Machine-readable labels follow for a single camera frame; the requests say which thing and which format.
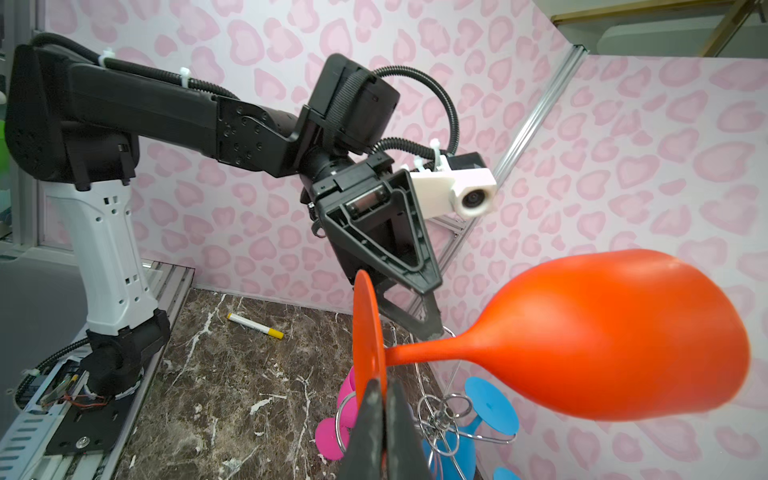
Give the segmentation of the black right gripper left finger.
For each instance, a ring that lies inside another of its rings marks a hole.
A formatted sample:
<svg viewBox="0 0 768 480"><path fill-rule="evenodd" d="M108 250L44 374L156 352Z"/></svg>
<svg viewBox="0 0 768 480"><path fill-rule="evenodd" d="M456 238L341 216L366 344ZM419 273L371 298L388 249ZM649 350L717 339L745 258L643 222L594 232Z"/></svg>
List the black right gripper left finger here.
<svg viewBox="0 0 768 480"><path fill-rule="evenodd" d="M379 380L366 385L358 418L343 457L340 480L379 480L385 445L384 399Z"/></svg>

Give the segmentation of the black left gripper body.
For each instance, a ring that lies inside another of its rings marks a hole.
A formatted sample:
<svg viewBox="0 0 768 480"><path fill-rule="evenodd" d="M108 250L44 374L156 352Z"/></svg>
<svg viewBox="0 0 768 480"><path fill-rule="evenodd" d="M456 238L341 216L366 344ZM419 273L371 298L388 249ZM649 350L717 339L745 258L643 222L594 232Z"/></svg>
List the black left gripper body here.
<svg viewBox="0 0 768 480"><path fill-rule="evenodd" d="M302 201L351 281L365 271L378 292L400 285L429 294L442 275L410 172L393 165L384 152L354 162L311 151L299 164Z"/></svg>

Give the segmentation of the red wine glass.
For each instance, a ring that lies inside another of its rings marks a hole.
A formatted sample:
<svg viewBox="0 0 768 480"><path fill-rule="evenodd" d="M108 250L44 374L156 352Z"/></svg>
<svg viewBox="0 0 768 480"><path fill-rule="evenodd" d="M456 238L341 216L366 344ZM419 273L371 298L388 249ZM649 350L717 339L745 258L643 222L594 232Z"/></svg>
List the red wine glass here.
<svg viewBox="0 0 768 480"><path fill-rule="evenodd" d="M564 257L510 280L464 333L387 348L383 304L355 280L358 386L390 366L463 360L564 415L638 421L706 412L734 398L750 367L746 328L704 273L653 250Z"/></svg>

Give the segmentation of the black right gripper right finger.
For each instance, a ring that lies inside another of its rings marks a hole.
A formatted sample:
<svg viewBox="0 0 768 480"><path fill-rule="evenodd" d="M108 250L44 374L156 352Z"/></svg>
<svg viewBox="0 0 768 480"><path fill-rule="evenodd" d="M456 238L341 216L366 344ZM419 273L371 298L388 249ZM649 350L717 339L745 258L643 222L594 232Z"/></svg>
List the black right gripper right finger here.
<svg viewBox="0 0 768 480"><path fill-rule="evenodd" d="M388 381L384 406L387 478L390 480L432 479L413 414L399 380Z"/></svg>

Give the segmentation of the magenta wine glass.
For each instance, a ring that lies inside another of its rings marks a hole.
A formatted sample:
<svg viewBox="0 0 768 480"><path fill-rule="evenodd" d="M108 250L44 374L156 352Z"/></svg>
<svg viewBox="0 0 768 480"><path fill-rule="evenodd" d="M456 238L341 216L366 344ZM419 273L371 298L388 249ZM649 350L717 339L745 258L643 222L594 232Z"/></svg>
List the magenta wine glass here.
<svg viewBox="0 0 768 480"><path fill-rule="evenodd" d="M358 416L355 394L355 372L351 368L339 389L336 413L322 420L315 429L315 445L325 460L336 461L344 456Z"/></svg>

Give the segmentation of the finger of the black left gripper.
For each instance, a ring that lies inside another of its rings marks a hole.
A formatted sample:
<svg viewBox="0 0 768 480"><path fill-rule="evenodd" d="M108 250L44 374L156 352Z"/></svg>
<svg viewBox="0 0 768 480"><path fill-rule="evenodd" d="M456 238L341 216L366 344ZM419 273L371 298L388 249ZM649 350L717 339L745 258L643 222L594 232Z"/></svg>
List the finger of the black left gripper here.
<svg viewBox="0 0 768 480"><path fill-rule="evenodd" d="M379 313L391 322L403 327L415 338L422 341L431 341L440 338L443 333L441 312L439 310L434 292L419 295L422 307L420 317L409 313L400 306L387 299L383 286L376 288L376 300Z"/></svg>

